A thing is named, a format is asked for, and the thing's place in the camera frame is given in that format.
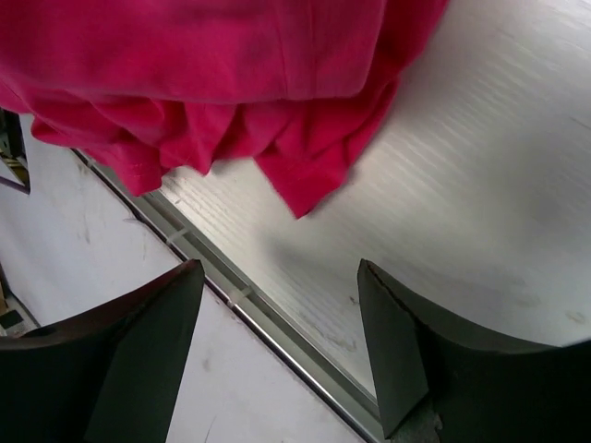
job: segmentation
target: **pink shirt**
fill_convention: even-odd
[[[340,186],[447,0],[0,0],[0,106],[111,166],[253,157],[296,217]]]

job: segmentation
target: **pink cloth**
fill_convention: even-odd
[[[253,157],[296,217],[339,187],[447,0],[0,0],[0,106],[133,194]]]

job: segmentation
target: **white cable tie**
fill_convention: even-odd
[[[188,233],[187,227],[181,229],[180,231],[176,231],[175,233],[171,233],[168,237],[166,237],[166,245],[170,246],[177,238],[182,237],[186,233]]]
[[[228,302],[226,303],[230,309],[234,306],[239,305],[242,300],[248,298],[252,294],[252,289],[248,286],[242,291],[234,289],[228,293]]]

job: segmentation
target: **metal edge strip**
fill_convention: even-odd
[[[385,441],[377,405],[369,395],[326,359],[239,269],[231,269],[217,248],[160,192],[132,197],[112,170],[79,151],[73,152],[179,258],[200,260],[206,284],[213,292],[349,426],[368,443]],[[175,236],[181,230],[185,233]],[[234,303],[233,293],[247,296]]]

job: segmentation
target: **white laminate surface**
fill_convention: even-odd
[[[0,186],[0,263],[43,325],[178,263],[73,153],[33,139],[30,117],[21,122],[31,193]],[[361,443],[207,288],[166,441]]]
[[[591,2],[452,0],[341,192],[292,219],[252,162],[163,193],[372,391],[356,267],[488,327],[591,336]]]

